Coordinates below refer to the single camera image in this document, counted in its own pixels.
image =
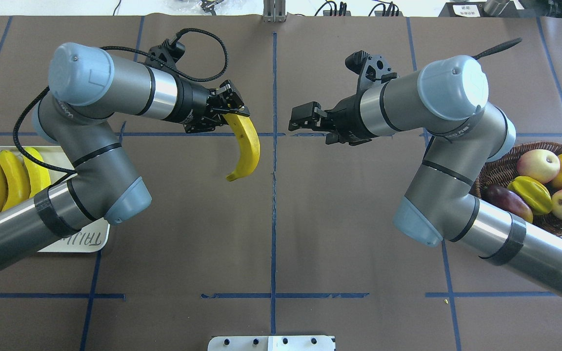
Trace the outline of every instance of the white floor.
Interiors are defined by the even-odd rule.
[[[368,16],[374,0],[348,0],[348,10],[353,16]],[[444,0],[395,0],[400,11],[409,17],[437,17]],[[287,0],[288,13],[314,15],[323,0]],[[118,0],[15,0],[0,1],[0,16],[106,16],[111,15]],[[242,15],[263,13],[263,0],[225,0],[216,7],[219,15]],[[198,0],[122,0],[117,15],[140,16],[150,13],[176,15],[205,14]]]

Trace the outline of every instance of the white label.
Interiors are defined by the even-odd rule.
[[[480,11],[476,5],[453,5],[452,9],[455,14],[462,17],[480,17]]]

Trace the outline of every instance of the purple eggplant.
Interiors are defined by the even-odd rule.
[[[528,223],[533,222],[533,211],[526,205],[526,202],[518,194],[503,186],[493,184],[484,188],[482,199],[500,209],[524,218]]]

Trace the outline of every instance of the light blue joint cap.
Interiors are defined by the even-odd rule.
[[[105,50],[67,42],[56,49],[49,64],[49,89],[73,106],[97,102],[112,84],[114,62]]]
[[[142,181],[138,177],[131,186],[127,188],[114,205],[110,207],[105,216],[109,224],[116,225],[125,222],[129,218],[141,213],[151,204],[151,195]]]
[[[396,211],[394,225],[402,233],[430,247],[439,245],[443,240],[442,234],[406,197],[402,198],[399,209]]]
[[[38,119],[39,108],[40,108],[40,104],[34,107],[34,109],[32,110],[32,126],[34,126],[34,131],[36,131],[36,134],[38,134],[38,136],[42,137],[48,142],[51,142],[51,144],[59,145],[58,142],[56,142],[53,138],[51,138],[40,125],[40,120]]]
[[[502,158],[502,156],[511,151],[511,149],[515,145],[515,137],[517,136],[515,126],[513,126],[513,122],[511,122],[509,118],[505,117],[504,120],[506,121],[506,138],[504,138],[504,143],[502,143],[502,147],[500,147],[495,155],[487,158],[487,162],[499,160],[500,158]]]
[[[489,84],[480,64],[466,55],[428,64],[418,77],[426,108],[445,120],[463,120],[487,104]]]

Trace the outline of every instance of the plate with bananas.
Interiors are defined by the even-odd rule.
[[[54,166],[71,168],[60,146],[25,146],[29,154]],[[48,170],[23,157],[14,146],[0,146],[0,212],[32,198],[62,177],[64,173]],[[101,218],[79,233],[63,238],[39,253],[94,253],[107,242],[110,225]]]

